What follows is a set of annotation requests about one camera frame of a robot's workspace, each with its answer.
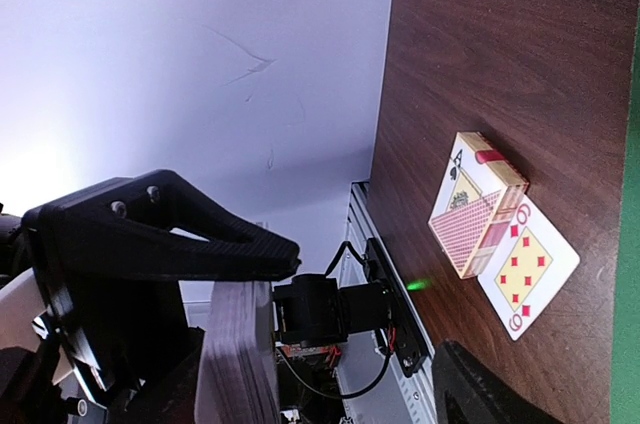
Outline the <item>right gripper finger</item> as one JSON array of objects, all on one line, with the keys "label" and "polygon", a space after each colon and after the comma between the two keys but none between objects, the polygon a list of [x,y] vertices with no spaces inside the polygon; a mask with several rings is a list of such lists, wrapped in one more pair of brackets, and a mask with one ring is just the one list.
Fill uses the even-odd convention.
[{"label": "right gripper finger", "polygon": [[441,339],[431,364],[440,423],[581,423],[583,359],[552,338]]}]

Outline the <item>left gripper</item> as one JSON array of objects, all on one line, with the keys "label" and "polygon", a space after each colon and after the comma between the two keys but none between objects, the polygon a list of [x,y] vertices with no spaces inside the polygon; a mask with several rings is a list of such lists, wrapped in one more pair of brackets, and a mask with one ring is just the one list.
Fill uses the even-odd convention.
[{"label": "left gripper", "polygon": [[63,423],[80,410],[58,387],[73,372],[94,403],[142,391],[201,341],[180,283],[271,283],[298,245],[218,205],[171,170],[112,178],[1,217],[1,419]]}]

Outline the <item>card deck box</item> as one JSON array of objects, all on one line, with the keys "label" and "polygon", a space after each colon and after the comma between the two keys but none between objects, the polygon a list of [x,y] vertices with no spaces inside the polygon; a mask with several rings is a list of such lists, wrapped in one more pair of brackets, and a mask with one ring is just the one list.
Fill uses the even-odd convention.
[{"label": "card deck box", "polygon": [[481,133],[456,134],[428,225],[459,278],[485,269],[528,187]]}]

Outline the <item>red-backed card deck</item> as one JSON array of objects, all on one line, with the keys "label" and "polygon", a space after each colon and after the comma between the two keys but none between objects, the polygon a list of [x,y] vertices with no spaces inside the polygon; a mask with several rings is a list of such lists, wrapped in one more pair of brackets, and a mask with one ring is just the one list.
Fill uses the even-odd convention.
[{"label": "red-backed card deck", "polygon": [[268,282],[213,286],[198,370],[197,423],[278,423],[280,403]]}]

